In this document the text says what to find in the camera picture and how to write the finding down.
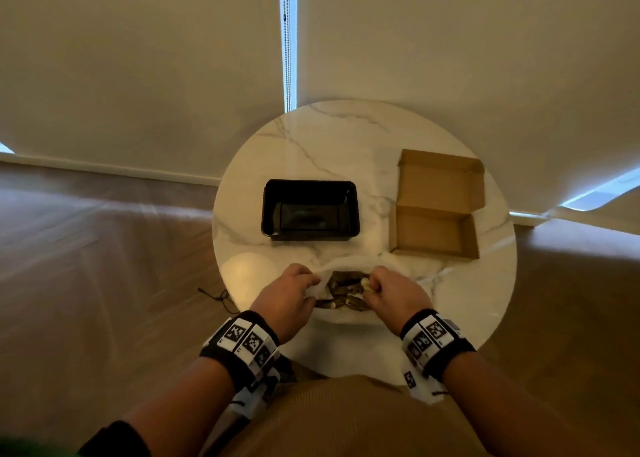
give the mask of round table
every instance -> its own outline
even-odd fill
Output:
[[[480,258],[452,262],[388,253],[388,212],[397,195],[403,148],[476,157],[450,133],[420,115],[379,102],[335,100],[285,113],[252,135],[226,170],[213,209],[213,245],[220,272],[240,310],[290,263],[317,270],[337,257],[384,256],[428,290],[435,307],[462,327],[476,348],[502,319],[516,275],[513,224],[487,171],[486,205],[475,211]],[[269,179],[350,180],[356,184],[360,234],[349,241],[272,242],[260,231],[262,190]],[[312,318],[280,347],[327,376],[365,374],[404,384],[406,357],[384,326],[332,324]]]

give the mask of black tray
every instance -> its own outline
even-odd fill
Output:
[[[275,241],[346,241],[360,233],[356,185],[348,180],[270,179],[262,233]]]

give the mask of black sleeve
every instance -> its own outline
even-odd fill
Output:
[[[122,420],[102,428],[91,440],[80,447],[78,455],[84,457],[151,457],[142,437],[131,425]]]

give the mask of herringbone floor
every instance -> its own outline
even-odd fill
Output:
[[[0,163],[0,433],[74,448],[197,355],[227,316],[196,291],[223,288],[215,193]],[[640,237],[553,220],[517,238],[513,299],[481,352],[640,454]]]

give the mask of open cardboard box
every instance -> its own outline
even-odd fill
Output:
[[[461,260],[480,258],[473,211],[484,206],[478,159],[403,150],[398,198],[389,215],[389,251]]]

